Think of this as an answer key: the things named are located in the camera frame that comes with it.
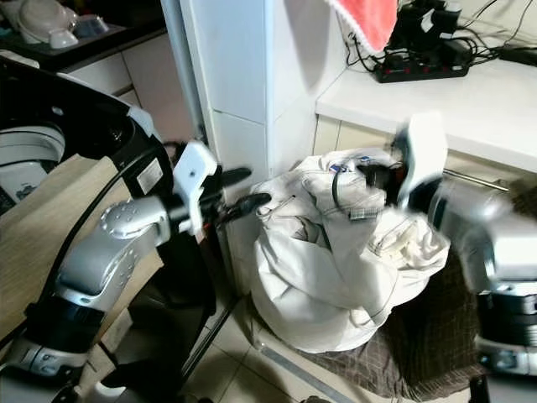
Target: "white cloth bag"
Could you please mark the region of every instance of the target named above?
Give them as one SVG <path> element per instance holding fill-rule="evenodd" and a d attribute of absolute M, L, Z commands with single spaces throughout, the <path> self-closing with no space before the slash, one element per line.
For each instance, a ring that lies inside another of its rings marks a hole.
<path fill-rule="evenodd" d="M 446 263 L 449 242 L 427 217 L 384 208 L 385 193 L 366 186 L 355 160 L 393 163 L 381 149 L 332 152 L 254 188 L 272 201 L 258 210 L 253 302 L 280 338 L 307 353 L 364 344 Z M 343 209 L 378 209 L 376 220 L 351 222 L 336 207 L 334 165 L 346 166 Z"/>

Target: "white cup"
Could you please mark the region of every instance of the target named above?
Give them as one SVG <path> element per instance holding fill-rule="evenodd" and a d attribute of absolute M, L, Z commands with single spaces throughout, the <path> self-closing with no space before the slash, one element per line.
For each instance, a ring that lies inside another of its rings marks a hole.
<path fill-rule="evenodd" d="M 67 29 L 53 29 L 49 32 L 49 44 L 52 49 L 68 48 L 78 44 L 78 39 Z"/>

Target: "white kitchen counter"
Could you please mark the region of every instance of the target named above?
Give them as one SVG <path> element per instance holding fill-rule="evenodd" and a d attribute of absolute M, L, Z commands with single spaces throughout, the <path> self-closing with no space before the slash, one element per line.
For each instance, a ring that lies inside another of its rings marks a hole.
<path fill-rule="evenodd" d="M 412 113 L 438 110 L 450 149 L 537 172 L 537 68 L 503 60 L 466 77 L 379 84 L 348 69 L 316 113 L 388 133 Z"/>

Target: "tiled floor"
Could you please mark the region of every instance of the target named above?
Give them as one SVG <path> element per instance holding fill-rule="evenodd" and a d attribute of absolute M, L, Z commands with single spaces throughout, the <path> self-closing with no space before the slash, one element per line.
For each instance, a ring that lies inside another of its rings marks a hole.
<path fill-rule="evenodd" d="M 300 370 L 276 364 L 264 353 L 252 347 L 245 336 L 243 327 L 244 302 L 239 303 L 227 319 L 212 345 L 206 351 L 183 389 L 184 394 L 198 398 L 208 397 L 215 403 L 296 403 L 308 396 L 338 403 L 312 385 L 328 385 L 336 390 L 340 401 L 357 403 L 395 403 L 396 399 L 385 399 L 352 385 L 339 376 L 311 363 L 286 348 L 265 330 L 258 330 L 258 340 L 265 348 L 276 352 Z M 435 403 L 468 402 L 467 391 L 450 396 L 449 399 L 435 400 Z"/>

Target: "plaid fabric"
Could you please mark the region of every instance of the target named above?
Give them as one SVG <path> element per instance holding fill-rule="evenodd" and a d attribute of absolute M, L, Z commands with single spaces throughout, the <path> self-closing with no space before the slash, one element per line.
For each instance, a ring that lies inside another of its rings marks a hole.
<path fill-rule="evenodd" d="M 511 186 L 515 209 L 537 217 L 537 187 Z M 398 306 L 373 338 L 352 351 L 301 355 L 383 397 L 447 397 L 480 374 L 473 338 L 476 302 L 450 253 L 446 267 L 412 301 Z"/>

